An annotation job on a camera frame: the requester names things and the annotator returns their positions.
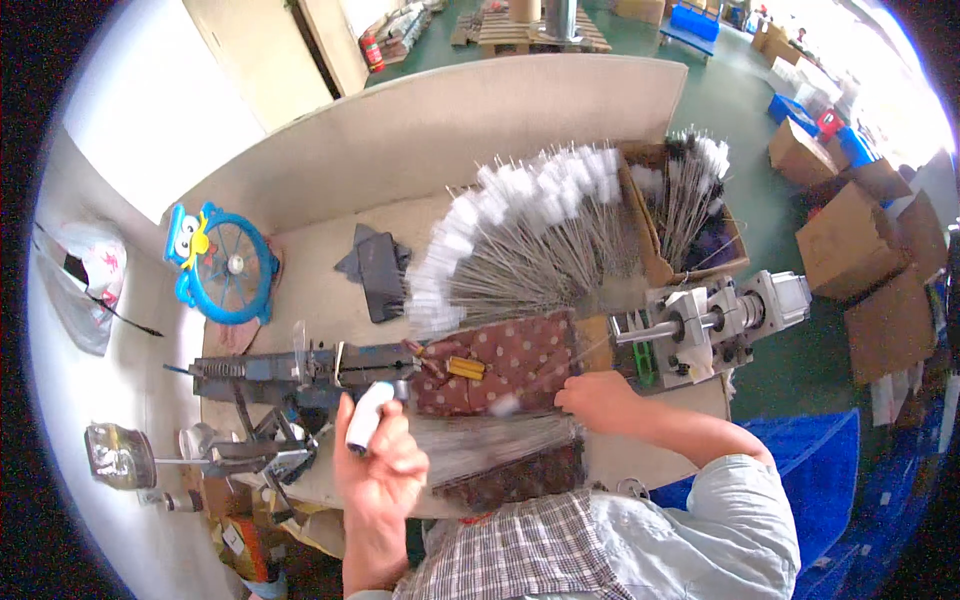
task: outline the polka dot cloth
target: polka dot cloth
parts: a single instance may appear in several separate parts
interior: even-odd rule
[[[553,396],[571,372],[574,347],[570,311],[461,331],[431,343],[426,357],[445,365],[450,356],[487,365],[482,381],[428,369],[410,380],[420,412],[438,417],[483,415],[501,396],[519,398],[520,411],[553,408]]]
[[[434,488],[433,493],[474,512],[495,511],[508,502],[522,502],[583,486],[587,471],[578,440],[544,450],[461,480]]]

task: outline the green floor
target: green floor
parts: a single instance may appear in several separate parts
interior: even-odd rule
[[[431,68],[480,60],[480,49],[450,46],[457,16],[474,2],[455,2],[437,14],[407,59],[371,75],[375,85]],[[767,142],[776,125],[766,113],[773,91],[764,81],[769,65],[750,47],[750,37],[730,27],[721,29],[714,58],[677,42],[658,47],[651,25],[624,19],[600,3],[586,2],[588,15],[612,46],[614,54],[683,62],[689,73],[671,129],[691,124],[726,139],[731,146],[732,178],[725,198],[742,220],[751,273],[804,270],[794,232],[803,212],[790,196],[799,187],[770,168]],[[861,472],[889,443],[887,432],[873,428],[866,391],[851,384],[850,358],[843,313],[835,304],[815,299],[810,321],[756,343],[756,360],[738,369],[732,401],[735,420],[784,417],[861,409]]]

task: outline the blue cart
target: blue cart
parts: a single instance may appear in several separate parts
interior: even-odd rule
[[[660,45],[676,39],[704,53],[704,62],[709,61],[719,34],[722,10],[723,5],[713,14],[681,0],[673,7],[670,21],[660,25]]]

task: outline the blue cartoon fan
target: blue cartoon fan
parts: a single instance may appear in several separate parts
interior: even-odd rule
[[[217,323],[270,320],[270,288],[279,261],[243,217],[206,203],[196,217],[173,208],[164,256],[183,272],[176,293]]]

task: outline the bundle of steel wire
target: bundle of steel wire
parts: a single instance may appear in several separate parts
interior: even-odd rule
[[[453,191],[421,264],[408,270],[405,312],[421,335],[574,308],[588,316],[639,298],[635,218],[622,203],[619,152],[551,148],[499,159],[477,186]]]
[[[430,458],[431,487],[569,444],[581,433],[563,413],[410,420],[410,434]]]
[[[690,249],[708,218],[723,207],[729,147],[684,130],[667,139],[665,151],[663,171],[635,165],[631,174],[651,211],[660,255],[679,272],[687,270]]]

